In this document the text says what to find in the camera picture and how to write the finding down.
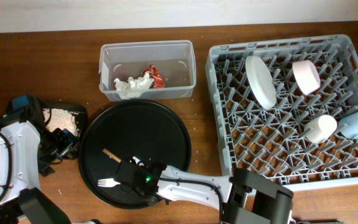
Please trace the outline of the wooden chopstick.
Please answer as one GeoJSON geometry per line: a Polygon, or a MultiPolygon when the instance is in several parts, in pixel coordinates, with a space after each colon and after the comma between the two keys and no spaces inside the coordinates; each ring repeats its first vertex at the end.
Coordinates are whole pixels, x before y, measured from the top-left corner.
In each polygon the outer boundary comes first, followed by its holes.
{"type": "Polygon", "coordinates": [[[109,156],[111,159],[115,160],[117,163],[121,163],[121,159],[118,158],[116,155],[114,155],[109,150],[103,149],[102,152],[105,153],[107,156],[109,156]]]}

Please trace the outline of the grey plate with food scraps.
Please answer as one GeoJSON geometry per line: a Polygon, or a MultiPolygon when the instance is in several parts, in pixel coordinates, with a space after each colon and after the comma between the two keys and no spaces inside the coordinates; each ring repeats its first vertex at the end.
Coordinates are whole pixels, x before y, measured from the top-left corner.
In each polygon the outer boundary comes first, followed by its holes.
{"type": "Polygon", "coordinates": [[[256,100],[262,108],[272,109],[277,103],[277,94],[272,75],[264,61],[257,56],[248,56],[246,74],[256,100]]]}

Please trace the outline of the white plastic fork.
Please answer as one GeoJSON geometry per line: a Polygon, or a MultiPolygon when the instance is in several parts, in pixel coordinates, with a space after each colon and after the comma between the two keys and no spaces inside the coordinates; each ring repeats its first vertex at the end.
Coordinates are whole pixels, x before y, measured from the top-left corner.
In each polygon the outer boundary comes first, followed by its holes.
{"type": "Polygon", "coordinates": [[[98,180],[98,187],[106,187],[106,188],[112,188],[120,183],[115,181],[113,178],[107,178],[107,179],[99,179],[98,180]]]}

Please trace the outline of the round black serving tray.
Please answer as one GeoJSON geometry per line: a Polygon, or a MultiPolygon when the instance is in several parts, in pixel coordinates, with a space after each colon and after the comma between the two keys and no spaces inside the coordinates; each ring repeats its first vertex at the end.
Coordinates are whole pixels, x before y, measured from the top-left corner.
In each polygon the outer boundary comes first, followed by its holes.
{"type": "Polygon", "coordinates": [[[98,187],[99,179],[113,178],[119,164],[107,149],[122,160],[136,157],[146,165],[161,163],[188,171],[191,140],[178,115],[150,100],[122,101],[96,117],[84,133],[78,165],[84,183],[103,202],[117,208],[141,209],[148,203],[131,188],[98,187]]]}

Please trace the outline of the pile of rice and shells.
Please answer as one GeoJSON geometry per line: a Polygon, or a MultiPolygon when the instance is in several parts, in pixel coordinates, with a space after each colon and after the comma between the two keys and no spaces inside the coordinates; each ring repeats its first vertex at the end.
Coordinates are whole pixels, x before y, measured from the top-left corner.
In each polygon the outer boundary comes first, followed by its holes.
{"type": "Polygon", "coordinates": [[[75,136],[78,135],[75,117],[68,110],[52,108],[52,110],[50,111],[48,108],[44,108],[43,113],[45,121],[50,120],[49,123],[46,125],[47,129],[50,132],[53,132],[54,130],[59,128],[62,131],[64,129],[67,129],[75,136]]]}

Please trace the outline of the white tissue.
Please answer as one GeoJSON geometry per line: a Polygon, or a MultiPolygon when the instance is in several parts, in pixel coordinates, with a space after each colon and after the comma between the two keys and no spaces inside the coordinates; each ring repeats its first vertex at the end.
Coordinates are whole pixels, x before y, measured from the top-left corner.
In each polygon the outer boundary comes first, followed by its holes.
{"type": "Polygon", "coordinates": [[[122,100],[129,100],[138,98],[142,94],[141,90],[148,90],[154,84],[154,79],[147,73],[137,79],[129,77],[126,82],[115,78],[114,83],[120,98],[122,100]]]}

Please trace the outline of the light blue cup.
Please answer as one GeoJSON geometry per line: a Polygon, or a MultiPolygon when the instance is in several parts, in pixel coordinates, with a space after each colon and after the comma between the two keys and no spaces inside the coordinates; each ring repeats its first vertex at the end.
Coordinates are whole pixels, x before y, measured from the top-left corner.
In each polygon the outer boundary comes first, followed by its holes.
{"type": "Polygon", "coordinates": [[[349,139],[358,138],[358,112],[351,114],[349,116],[343,117],[339,121],[339,126],[343,127],[341,129],[341,134],[349,139]]]}

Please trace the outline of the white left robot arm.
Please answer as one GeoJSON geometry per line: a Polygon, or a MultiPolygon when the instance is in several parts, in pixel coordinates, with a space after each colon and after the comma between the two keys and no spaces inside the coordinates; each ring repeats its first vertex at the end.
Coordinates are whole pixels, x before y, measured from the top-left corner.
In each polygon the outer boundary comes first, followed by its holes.
{"type": "Polygon", "coordinates": [[[69,223],[68,216],[42,193],[39,177],[52,166],[75,159],[78,136],[67,129],[47,129],[44,110],[67,110],[83,129],[86,108],[67,103],[47,103],[36,96],[13,98],[0,116],[0,223],[69,223]]]}

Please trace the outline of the black rectangular tray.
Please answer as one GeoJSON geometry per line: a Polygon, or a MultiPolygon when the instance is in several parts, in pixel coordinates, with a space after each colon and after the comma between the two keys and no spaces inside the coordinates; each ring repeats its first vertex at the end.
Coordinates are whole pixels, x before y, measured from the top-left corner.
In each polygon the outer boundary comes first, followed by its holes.
{"type": "Polygon", "coordinates": [[[69,140],[70,148],[64,151],[62,157],[64,159],[76,159],[78,157],[78,146],[80,145],[81,134],[83,130],[86,129],[86,124],[88,120],[88,114],[86,108],[82,105],[68,104],[62,102],[52,103],[48,101],[42,101],[41,104],[43,109],[48,108],[50,111],[52,110],[52,108],[63,109],[63,110],[68,110],[70,113],[74,115],[76,126],[78,129],[78,135],[75,136],[67,129],[63,130],[63,132],[70,139],[69,140]]]}

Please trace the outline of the grey dishwasher rack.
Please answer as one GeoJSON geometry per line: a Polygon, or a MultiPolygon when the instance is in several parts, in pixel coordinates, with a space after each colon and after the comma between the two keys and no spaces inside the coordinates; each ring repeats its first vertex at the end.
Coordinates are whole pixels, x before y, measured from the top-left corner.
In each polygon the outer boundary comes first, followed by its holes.
{"type": "Polygon", "coordinates": [[[358,55],[344,34],[211,47],[206,78],[218,133],[223,175],[237,168],[256,172],[292,191],[358,184],[358,138],[343,127],[315,144],[305,125],[321,115],[336,120],[358,112],[358,55]],[[262,108],[249,86],[246,58],[267,65],[277,103],[262,108]],[[295,62],[310,60],[321,85],[304,95],[293,75],[295,62]]]}

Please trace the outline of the pink bowl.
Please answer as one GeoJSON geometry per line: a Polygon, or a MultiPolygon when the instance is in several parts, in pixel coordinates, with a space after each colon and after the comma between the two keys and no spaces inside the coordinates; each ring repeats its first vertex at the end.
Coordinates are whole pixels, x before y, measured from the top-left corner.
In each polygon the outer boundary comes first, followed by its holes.
{"type": "Polygon", "coordinates": [[[309,95],[320,87],[318,71],[310,60],[295,62],[292,69],[295,80],[304,95],[309,95]]]}

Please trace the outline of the white cup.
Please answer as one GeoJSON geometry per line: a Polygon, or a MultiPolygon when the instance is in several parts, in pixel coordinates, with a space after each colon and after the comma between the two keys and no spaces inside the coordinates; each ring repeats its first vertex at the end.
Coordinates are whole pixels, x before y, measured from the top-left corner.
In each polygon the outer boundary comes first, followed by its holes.
{"type": "Polygon", "coordinates": [[[321,115],[305,125],[309,132],[305,135],[310,142],[320,144],[329,138],[337,129],[337,121],[330,115],[321,115]]]}

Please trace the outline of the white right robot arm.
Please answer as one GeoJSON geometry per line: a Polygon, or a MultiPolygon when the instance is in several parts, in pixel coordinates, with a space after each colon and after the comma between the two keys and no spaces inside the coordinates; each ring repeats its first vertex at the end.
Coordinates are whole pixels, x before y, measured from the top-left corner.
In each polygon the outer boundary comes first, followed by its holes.
{"type": "Polygon", "coordinates": [[[207,176],[154,163],[118,159],[114,180],[147,203],[187,201],[215,208],[220,223],[290,223],[293,192],[249,170],[207,176]]]}

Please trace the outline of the clear plastic bin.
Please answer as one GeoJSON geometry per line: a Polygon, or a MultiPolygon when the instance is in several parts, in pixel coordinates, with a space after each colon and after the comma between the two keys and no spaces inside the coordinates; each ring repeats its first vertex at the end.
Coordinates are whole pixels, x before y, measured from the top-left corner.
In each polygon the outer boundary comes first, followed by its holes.
{"type": "Polygon", "coordinates": [[[196,86],[193,44],[189,40],[105,44],[100,51],[99,75],[99,89],[110,101],[189,98],[196,86]],[[164,88],[117,90],[115,79],[136,80],[149,65],[162,76],[164,88]]]}

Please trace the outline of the red snack wrapper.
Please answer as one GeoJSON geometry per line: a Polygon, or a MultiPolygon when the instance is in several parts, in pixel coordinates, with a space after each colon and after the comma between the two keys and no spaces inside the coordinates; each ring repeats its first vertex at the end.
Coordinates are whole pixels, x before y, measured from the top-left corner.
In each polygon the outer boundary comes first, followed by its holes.
{"type": "Polygon", "coordinates": [[[153,79],[152,88],[164,88],[165,84],[163,81],[163,77],[159,74],[158,70],[155,68],[154,65],[149,65],[143,71],[144,75],[148,75],[150,78],[153,79]]]}

